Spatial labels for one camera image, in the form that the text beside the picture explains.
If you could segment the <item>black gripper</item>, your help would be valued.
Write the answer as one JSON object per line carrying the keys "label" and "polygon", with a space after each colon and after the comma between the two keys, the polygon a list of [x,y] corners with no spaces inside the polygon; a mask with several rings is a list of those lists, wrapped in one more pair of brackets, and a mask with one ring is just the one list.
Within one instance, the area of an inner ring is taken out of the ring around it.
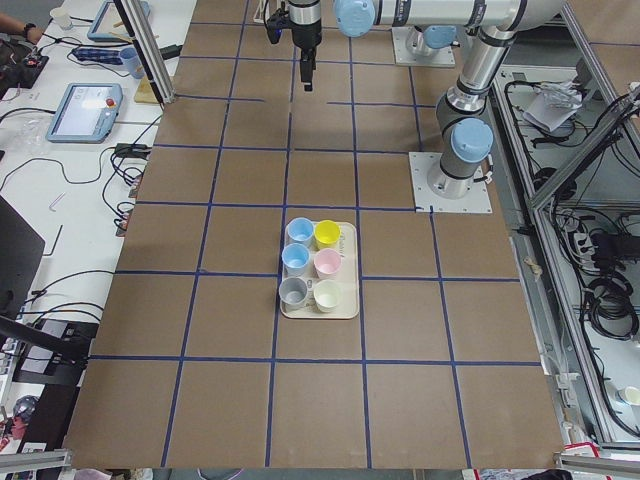
{"label": "black gripper", "polygon": [[301,48],[300,79],[305,92],[313,91],[316,47],[321,43],[321,3],[319,0],[288,2],[294,44]]}

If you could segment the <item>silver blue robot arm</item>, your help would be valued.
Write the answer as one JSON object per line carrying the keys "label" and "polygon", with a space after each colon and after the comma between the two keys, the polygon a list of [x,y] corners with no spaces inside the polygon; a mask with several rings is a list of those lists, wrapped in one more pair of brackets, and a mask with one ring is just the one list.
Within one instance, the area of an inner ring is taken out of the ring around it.
{"label": "silver blue robot arm", "polygon": [[493,132],[479,116],[516,34],[542,25],[563,5],[561,1],[336,1],[333,13],[340,31],[352,38],[375,25],[475,30],[462,71],[437,106],[444,151],[427,175],[436,195],[457,200],[467,194],[477,168],[491,152]]}

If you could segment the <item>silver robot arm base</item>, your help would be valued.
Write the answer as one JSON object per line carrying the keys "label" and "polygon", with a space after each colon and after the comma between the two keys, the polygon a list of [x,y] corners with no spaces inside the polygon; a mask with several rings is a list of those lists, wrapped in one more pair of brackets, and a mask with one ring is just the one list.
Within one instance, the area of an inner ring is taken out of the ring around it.
{"label": "silver robot arm base", "polygon": [[392,28],[395,63],[401,66],[453,68],[453,25],[404,26]]}

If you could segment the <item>person hand with watch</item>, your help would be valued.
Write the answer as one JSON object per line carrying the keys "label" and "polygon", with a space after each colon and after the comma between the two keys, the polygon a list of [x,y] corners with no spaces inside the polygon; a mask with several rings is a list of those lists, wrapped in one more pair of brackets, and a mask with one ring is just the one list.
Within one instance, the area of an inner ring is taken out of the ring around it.
{"label": "person hand with watch", "polygon": [[31,44],[37,45],[41,40],[44,31],[33,23],[26,23],[23,28],[24,38]]}

